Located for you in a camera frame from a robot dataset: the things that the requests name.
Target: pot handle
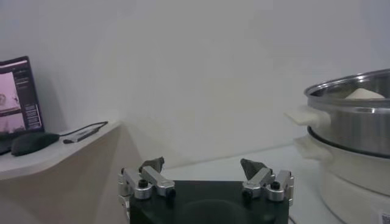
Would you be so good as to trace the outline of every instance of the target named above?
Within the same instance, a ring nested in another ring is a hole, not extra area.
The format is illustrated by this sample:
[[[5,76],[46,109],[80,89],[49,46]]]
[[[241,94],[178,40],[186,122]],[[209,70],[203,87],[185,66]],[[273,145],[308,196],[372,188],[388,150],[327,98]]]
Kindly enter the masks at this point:
[[[324,147],[315,143],[309,135],[296,138],[294,145],[305,159],[315,159],[322,162],[329,162],[333,159],[332,154]]]
[[[285,112],[285,116],[299,126],[319,128],[330,125],[330,115],[328,113],[306,105]]]

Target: black computer mouse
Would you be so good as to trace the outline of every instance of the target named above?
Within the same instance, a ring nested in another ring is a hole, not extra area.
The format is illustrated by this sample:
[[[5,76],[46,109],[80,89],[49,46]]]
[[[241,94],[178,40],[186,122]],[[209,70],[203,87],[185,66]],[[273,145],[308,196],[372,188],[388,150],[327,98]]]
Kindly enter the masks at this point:
[[[36,152],[57,142],[59,139],[60,136],[53,133],[36,132],[25,134],[13,140],[11,154],[22,156]]]

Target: wall-mounted shelf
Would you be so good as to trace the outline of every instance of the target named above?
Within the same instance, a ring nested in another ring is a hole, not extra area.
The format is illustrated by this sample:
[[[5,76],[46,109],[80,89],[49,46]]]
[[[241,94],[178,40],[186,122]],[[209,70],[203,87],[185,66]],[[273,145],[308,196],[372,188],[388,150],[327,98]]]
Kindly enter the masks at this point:
[[[120,122],[109,122],[96,134],[74,144],[64,144],[60,139],[59,142],[28,155],[17,157],[11,155],[11,153],[2,155],[0,156],[0,180],[31,175],[53,167],[119,127],[119,125]]]

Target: white table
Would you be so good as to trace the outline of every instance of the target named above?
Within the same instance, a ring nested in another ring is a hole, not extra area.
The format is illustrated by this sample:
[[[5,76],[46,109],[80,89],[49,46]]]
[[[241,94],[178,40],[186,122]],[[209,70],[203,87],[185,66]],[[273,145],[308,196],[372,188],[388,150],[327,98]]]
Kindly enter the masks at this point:
[[[109,122],[99,132],[91,135],[83,141],[64,144],[62,139],[48,147],[24,156],[13,156],[11,153],[0,156],[0,180],[6,180],[34,173],[42,172],[59,162],[82,150],[103,135],[114,130],[119,122]]]
[[[244,181],[245,175],[239,163],[241,158],[265,163],[275,172],[281,169],[292,172],[296,178],[296,188],[290,214],[299,224],[342,224],[325,206],[319,195],[318,163],[303,159],[293,145],[176,167],[164,170],[162,174],[172,180]]]

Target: laptop screen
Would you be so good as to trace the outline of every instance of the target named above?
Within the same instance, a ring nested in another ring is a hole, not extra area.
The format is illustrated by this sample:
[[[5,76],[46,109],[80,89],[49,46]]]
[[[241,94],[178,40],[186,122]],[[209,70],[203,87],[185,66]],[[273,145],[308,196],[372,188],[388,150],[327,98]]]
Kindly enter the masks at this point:
[[[28,57],[0,62],[0,137],[43,131]]]

